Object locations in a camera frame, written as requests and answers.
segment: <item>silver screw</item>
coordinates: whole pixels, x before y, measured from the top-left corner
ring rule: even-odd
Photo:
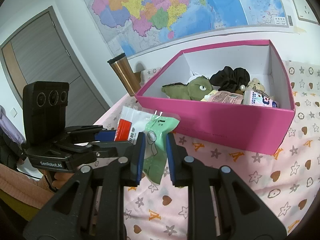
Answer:
[[[194,159],[194,157],[192,157],[192,156],[186,156],[186,157],[184,157],[184,161],[185,161],[186,163],[192,163],[194,160],[195,160],[195,159]]]
[[[124,156],[122,156],[122,157],[120,157],[119,159],[118,159],[118,162],[120,162],[120,163],[126,163],[128,161],[128,158],[127,157],[124,157]]]
[[[230,173],[231,169],[228,166],[222,166],[221,171],[223,173]]]
[[[82,173],[87,173],[87,172],[89,172],[90,170],[91,170],[91,167],[88,166],[88,165],[82,166],[81,169],[80,169],[80,171],[81,171]]]

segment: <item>barcode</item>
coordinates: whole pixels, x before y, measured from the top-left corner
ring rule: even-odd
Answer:
[[[288,21],[289,21],[289,25],[290,25],[290,26],[293,26],[292,17],[291,17],[290,15],[288,15]]]

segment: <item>green and white packet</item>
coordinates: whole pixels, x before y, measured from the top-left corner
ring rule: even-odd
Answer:
[[[145,127],[146,150],[143,171],[154,183],[160,184],[167,162],[166,136],[177,127],[173,117],[153,115]]]

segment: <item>gold tumbler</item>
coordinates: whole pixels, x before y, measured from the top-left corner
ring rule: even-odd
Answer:
[[[125,53],[109,60],[108,63],[121,80],[129,95],[134,96],[134,94],[140,89],[140,84],[130,67]]]

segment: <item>map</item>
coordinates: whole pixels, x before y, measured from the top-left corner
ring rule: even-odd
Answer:
[[[84,0],[112,53],[127,57],[225,28],[288,27],[281,0]]]

